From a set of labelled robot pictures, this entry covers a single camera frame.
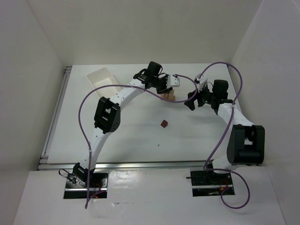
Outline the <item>white plastic bin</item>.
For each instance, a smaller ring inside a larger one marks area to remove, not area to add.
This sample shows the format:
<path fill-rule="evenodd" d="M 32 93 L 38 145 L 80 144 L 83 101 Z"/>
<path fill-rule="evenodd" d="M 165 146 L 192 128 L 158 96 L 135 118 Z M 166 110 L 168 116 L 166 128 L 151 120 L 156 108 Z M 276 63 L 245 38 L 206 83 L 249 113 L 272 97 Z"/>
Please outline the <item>white plastic bin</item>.
<path fill-rule="evenodd" d="M 87 79 L 90 82 L 93 89 L 96 89 L 101 86 L 105 85 L 118 85 L 115 78 L 110 74 L 109 70 L 104 67 L 102 69 L 99 69 L 95 72 L 87 74 Z M 95 94 L 98 98 L 101 97 L 111 97 L 112 95 L 117 94 L 119 91 L 121 91 L 121 87 L 119 86 L 112 86 L 107 88 L 98 89 L 95 91 Z"/>

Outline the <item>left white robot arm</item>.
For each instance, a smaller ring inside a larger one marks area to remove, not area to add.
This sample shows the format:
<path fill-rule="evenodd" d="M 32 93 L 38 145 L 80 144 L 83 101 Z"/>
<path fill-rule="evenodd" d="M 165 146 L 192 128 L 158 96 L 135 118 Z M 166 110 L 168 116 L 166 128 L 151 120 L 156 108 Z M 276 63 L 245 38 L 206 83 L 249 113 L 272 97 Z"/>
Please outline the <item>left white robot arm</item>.
<path fill-rule="evenodd" d="M 101 97 L 94 115 L 94 132 L 88 141 L 88 152 L 73 167 L 73 175 L 86 186 L 92 177 L 97 158 L 112 132 L 120 126 L 121 110 L 135 97 L 149 88 L 155 88 L 157 94 L 170 93 L 180 82 L 175 75 L 159 76 L 162 66 L 150 62 L 146 69 L 133 76 L 131 82 L 111 97 Z"/>

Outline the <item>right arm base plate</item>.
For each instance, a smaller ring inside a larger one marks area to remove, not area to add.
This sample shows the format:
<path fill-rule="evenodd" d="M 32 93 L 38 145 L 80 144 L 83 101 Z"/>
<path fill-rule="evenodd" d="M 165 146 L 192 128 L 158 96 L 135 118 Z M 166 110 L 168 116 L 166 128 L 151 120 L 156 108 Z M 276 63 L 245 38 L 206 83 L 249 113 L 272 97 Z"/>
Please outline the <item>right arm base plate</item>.
<path fill-rule="evenodd" d="M 190 171 L 186 177 L 191 182 L 193 197 L 235 195 L 230 173 L 212 171 Z"/>

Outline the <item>notched light wood block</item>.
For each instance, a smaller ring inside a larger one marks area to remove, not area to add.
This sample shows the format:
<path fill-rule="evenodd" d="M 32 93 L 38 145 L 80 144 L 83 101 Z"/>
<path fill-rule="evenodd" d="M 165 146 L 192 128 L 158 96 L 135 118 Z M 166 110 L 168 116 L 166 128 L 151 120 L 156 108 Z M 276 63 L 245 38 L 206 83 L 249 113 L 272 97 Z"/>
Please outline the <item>notched light wood block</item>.
<path fill-rule="evenodd" d="M 161 95 L 161 97 L 162 97 L 163 99 L 169 99 L 169 94 L 164 93 L 164 94 Z"/>

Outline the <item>long light wood block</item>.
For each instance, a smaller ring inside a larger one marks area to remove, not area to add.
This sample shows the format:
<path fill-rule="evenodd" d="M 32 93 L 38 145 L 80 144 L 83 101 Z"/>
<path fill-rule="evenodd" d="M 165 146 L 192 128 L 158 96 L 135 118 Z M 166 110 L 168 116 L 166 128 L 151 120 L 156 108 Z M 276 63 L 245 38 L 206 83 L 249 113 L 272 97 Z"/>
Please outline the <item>long light wood block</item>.
<path fill-rule="evenodd" d="M 175 101 L 176 100 L 176 97 L 174 95 L 163 94 L 163 95 L 161 95 L 161 97 L 163 99 L 170 100 L 170 101 Z"/>

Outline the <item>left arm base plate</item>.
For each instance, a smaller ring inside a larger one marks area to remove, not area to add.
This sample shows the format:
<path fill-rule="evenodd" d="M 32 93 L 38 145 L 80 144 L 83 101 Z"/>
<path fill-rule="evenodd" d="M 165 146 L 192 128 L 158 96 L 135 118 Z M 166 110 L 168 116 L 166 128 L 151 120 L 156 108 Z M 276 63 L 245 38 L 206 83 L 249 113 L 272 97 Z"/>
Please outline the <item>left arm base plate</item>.
<path fill-rule="evenodd" d="M 85 199 L 87 187 L 72 173 L 65 169 L 59 169 L 59 175 L 66 178 L 64 199 Z M 106 199 L 107 198 L 108 173 L 94 173 L 90 181 L 89 194 L 90 198 Z"/>

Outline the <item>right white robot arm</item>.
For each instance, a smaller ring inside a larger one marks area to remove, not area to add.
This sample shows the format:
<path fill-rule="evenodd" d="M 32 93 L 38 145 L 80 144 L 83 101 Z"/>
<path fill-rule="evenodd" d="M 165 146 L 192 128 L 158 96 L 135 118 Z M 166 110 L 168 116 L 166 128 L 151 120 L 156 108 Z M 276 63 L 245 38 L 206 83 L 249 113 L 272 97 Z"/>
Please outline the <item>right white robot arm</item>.
<path fill-rule="evenodd" d="M 198 91 L 188 93 L 190 101 L 184 103 L 192 111 L 194 102 L 198 107 L 210 105 L 212 110 L 226 123 L 226 128 L 216 147 L 204 163 L 205 171 L 226 173 L 239 166 L 260 165 L 264 161 L 265 129 L 261 125 L 250 122 L 236 107 L 235 102 L 228 98 L 229 84 L 226 80 L 215 80 L 212 90 L 207 87 L 206 78 L 196 78 Z M 227 132 L 230 137 L 226 154 L 213 159 L 212 156 L 220 147 Z"/>

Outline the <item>dark red wood cube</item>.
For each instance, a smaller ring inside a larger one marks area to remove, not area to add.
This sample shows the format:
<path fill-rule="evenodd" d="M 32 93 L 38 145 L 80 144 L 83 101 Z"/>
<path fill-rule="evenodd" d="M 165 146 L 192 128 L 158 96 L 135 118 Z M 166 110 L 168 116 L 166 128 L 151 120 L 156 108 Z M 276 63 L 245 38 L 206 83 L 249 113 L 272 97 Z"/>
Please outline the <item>dark red wood cube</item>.
<path fill-rule="evenodd" d="M 165 127 L 167 127 L 167 125 L 168 125 L 168 122 L 166 120 L 163 120 L 160 126 L 165 128 Z"/>

